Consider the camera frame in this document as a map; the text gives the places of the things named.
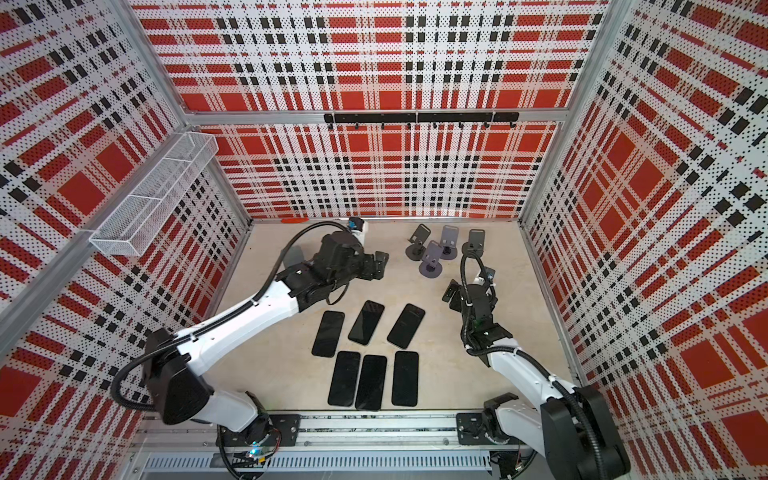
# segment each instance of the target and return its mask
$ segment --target mounting plate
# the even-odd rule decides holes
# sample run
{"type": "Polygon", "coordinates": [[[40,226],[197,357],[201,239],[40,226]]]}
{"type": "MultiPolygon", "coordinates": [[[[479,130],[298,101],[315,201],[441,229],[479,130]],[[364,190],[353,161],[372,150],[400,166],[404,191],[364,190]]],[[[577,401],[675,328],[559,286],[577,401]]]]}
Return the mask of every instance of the mounting plate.
{"type": "MultiPolygon", "coordinates": [[[[280,430],[280,446],[293,447],[296,444],[296,436],[299,435],[301,415],[270,415],[270,420],[272,425],[280,430]]],[[[227,447],[247,447],[252,442],[242,433],[232,432],[229,429],[224,429],[222,439],[227,447]]],[[[261,446],[274,447],[276,440],[275,435],[269,435],[261,446]]]]}

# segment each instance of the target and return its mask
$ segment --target white wire basket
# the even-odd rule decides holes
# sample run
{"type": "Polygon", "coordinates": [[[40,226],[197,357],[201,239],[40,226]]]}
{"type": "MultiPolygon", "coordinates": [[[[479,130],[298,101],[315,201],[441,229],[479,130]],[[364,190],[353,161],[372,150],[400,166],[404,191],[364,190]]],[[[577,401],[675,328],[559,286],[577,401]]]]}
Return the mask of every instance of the white wire basket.
{"type": "Polygon", "coordinates": [[[140,257],[192,182],[219,151],[211,134],[185,132],[91,235],[105,255],[140,257]]]}

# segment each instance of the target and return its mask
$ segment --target smartphone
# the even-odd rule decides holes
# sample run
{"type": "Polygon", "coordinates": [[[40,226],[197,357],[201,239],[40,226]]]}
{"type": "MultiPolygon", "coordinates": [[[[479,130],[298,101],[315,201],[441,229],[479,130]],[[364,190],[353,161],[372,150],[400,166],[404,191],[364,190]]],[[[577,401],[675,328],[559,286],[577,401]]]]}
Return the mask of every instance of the smartphone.
{"type": "Polygon", "coordinates": [[[409,303],[402,309],[400,317],[389,331],[389,335],[386,337],[387,342],[403,350],[407,349],[423,318],[424,310],[409,303]]]}
{"type": "Polygon", "coordinates": [[[327,311],[320,320],[320,328],[317,329],[315,344],[312,345],[314,356],[324,356],[332,359],[336,355],[336,346],[339,344],[341,327],[344,324],[344,312],[327,311]]]}
{"type": "Polygon", "coordinates": [[[396,352],[392,376],[392,404],[415,407],[419,402],[419,354],[396,352]]]}
{"type": "Polygon", "coordinates": [[[339,352],[336,355],[336,366],[333,367],[333,378],[331,378],[331,390],[328,392],[328,405],[352,406],[355,401],[355,385],[357,384],[359,367],[359,353],[339,352]]]}
{"type": "Polygon", "coordinates": [[[385,374],[385,356],[366,355],[362,359],[360,382],[357,385],[357,397],[355,398],[356,409],[376,411],[382,408],[385,374]]]}
{"type": "Polygon", "coordinates": [[[368,345],[382,313],[384,313],[384,306],[381,303],[366,300],[347,338],[360,345],[368,345]]]}

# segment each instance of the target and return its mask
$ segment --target table surface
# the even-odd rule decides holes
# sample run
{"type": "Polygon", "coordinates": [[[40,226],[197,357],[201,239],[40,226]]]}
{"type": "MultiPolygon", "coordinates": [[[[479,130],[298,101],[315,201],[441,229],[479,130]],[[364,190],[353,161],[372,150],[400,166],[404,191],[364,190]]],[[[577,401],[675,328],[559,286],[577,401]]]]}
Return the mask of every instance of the table surface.
{"type": "MultiPolygon", "coordinates": [[[[427,223],[431,240],[439,241],[447,223],[427,223]]],[[[344,409],[329,406],[328,390],[334,359],[313,356],[312,345],[323,312],[344,312],[346,318],[336,351],[348,350],[387,357],[382,409],[407,409],[392,405],[392,368],[399,348],[386,337],[403,307],[412,303],[426,315],[408,350],[419,353],[419,403],[417,409],[478,409],[485,400],[516,388],[501,374],[479,359],[467,355],[459,339],[461,315],[449,309],[442,294],[458,274],[461,253],[455,260],[443,260],[442,274],[434,280],[418,272],[419,262],[408,259],[405,249],[417,223],[370,222],[366,235],[367,253],[389,253],[382,280],[354,280],[344,298],[334,306],[316,303],[308,310],[282,320],[246,341],[219,361],[205,375],[215,388],[248,391],[267,410],[344,409]],[[349,330],[366,300],[385,306],[368,346],[347,339],[349,330]]],[[[496,270],[498,304],[495,322],[505,327],[542,365],[570,380],[557,331],[541,294],[521,231],[515,222],[454,223],[459,228],[458,244],[467,241],[472,228],[485,230],[483,263],[496,270]]],[[[307,224],[257,223],[220,304],[223,311],[253,295],[262,285],[280,250],[307,224]]],[[[297,242],[305,257],[311,257],[323,235],[333,231],[317,228],[297,242]]],[[[468,262],[471,281],[478,272],[468,262]]],[[[332,293],[332,299],[340,294],[332,293]]]]}

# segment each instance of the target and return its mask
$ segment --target red plaid wall panel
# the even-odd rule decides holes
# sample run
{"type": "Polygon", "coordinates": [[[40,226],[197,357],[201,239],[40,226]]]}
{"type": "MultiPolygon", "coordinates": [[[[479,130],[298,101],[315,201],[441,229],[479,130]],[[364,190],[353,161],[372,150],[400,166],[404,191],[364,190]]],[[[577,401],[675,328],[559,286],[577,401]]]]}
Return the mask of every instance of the red plaid wall panel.
{"type": "Polygon", "coordinates": [[[99,2],[0,11],[0,309],[175,129],[99,2]]]}
{"type": "Polygon", "coordinates": [[[130,0],[191,111],[563,107],[608,1],[130,0]]]}
{"type": "MultiPolygon", "coordinates": [[[[110,399],[113,376],[149,332],[204,318],[242,234],[203,172],[142,257],[85,263],[0,366],[0,478],[117,472],[141,412],[110,399]]],[[[138,375],[124,384],[148,401],[138,375]]]]}
{"type": "Polygon", "coordinates": [[[645,478],[768,476],[768,2],[636,2],[528,225],[645,478]]]}
{"type": "Polygon", "coordinates": [[[509,125],[210,126],[255,218],[517,217],[554,135],[509,125]]]}

